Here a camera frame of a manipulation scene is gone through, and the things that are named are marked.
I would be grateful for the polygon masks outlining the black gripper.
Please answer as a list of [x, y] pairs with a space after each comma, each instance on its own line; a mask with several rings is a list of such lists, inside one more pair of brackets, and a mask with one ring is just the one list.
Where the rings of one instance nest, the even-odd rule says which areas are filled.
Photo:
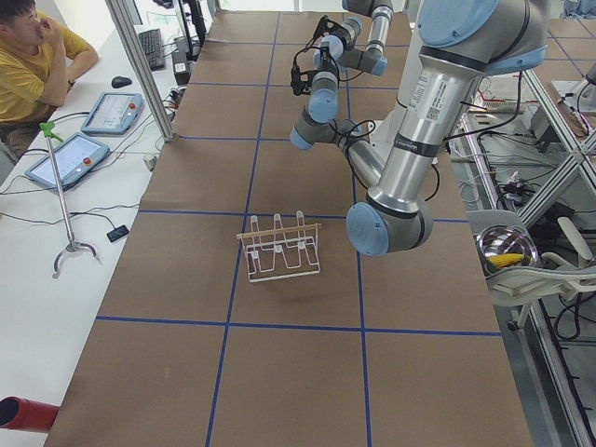
[[291, 68], [291, 89], [295, 96], [310, 95], [313, 82], [313, 71], [302, 71], [294, 64]]
[[327, 43], [329, 47], [345, 46], [345, 28], [341, 23], [331, 20], [327, 15], [322, 16], [313, 32], [312, 42], [321, 45]]

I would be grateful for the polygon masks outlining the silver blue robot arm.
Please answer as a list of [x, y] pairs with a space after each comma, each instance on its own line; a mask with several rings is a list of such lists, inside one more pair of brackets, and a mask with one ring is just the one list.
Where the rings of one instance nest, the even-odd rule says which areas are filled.
[[348, 12], [372, 20], [365, 48], [357, 47], [363, 27], [360, 19], [356, 17], [349, 17], [338, 23], [324, 15], [313, 32], [314, 40], [318, 40], [321, 47], [328, 47], [331, 58], [339, 66], [381, 76], [387, 67], [384, 52], [394, 15], [392, 2], [343, 1], [342, 7]]
[[385, 126], [389, 143], [372, 146], [363, 126], [337, 118], [339, 69], [381, 75], [394, 10], [388, 1], [346, 1], [351, 16], [322, 21], [315, 68], [293, 70], [292, 88], [309, 100], [291, 130], [300, 149], [333, 143], [366, 187], [346, 215], [353, 247], [380, 256], [424, 243], [432, 230], [421, 189], [441, 144], [473, 99], [481, 79], [523, 72], [545, 58], [547, 1], [424, 1]]

